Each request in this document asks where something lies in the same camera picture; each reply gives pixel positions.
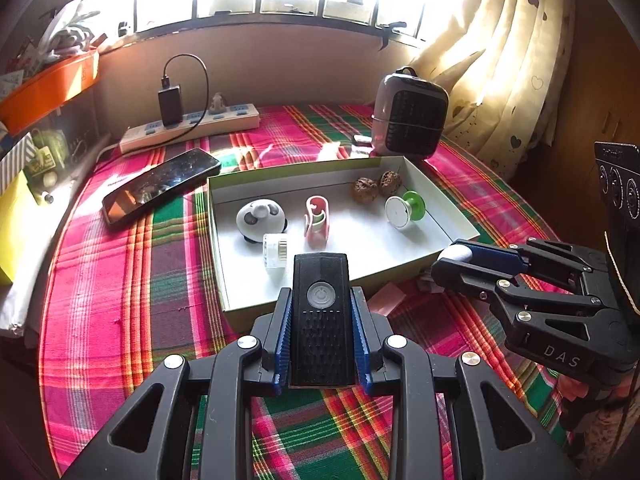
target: metal screw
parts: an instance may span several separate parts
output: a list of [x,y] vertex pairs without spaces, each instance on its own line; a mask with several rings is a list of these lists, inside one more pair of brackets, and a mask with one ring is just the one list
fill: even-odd
[[406,338],[399,334],[393,334],[386,338],[386,344],[392,348],[404,348],[406,346]]
[[180,367],[183,362],[184,357],[178,354],[171,354],[164,358],[164,366],[171,368],[171,370]]
[[465,352],[462,354],[462,362],[465,365],[476,366],[480,364],[480,356],[475,352]]
[[238,346],[240,348],[253,348],[258,344],[258,340],[252,335],[243,335],[240,339],[238,339]]

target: clear plastic cap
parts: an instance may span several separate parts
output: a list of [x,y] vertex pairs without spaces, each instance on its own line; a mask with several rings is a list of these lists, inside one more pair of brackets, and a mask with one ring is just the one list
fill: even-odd
[[262,237],[262,259],[267,269],[287,266],[287,235],[267,234]]

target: phone screen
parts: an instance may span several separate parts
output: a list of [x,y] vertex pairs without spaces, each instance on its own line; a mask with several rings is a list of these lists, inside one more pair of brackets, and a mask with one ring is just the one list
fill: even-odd
[[189,150],[137,176],[102,200],[109,224],[132,214],[163,193],[218,167],[220,162],[200,149]]

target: curtain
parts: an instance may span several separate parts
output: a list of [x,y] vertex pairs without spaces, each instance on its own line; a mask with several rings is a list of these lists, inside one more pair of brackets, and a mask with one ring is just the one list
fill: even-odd
[[507,180],[550,145],[573,27],[574,0],[462,0],[411,62],[449,92],[446,136]]

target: black speaker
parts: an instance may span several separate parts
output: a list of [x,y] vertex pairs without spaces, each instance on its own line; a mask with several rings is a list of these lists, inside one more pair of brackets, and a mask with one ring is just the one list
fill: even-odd
[[607,259],[618,304],[640,326],[640,149],[632,144],[595,143],[600,195],[607,207]]

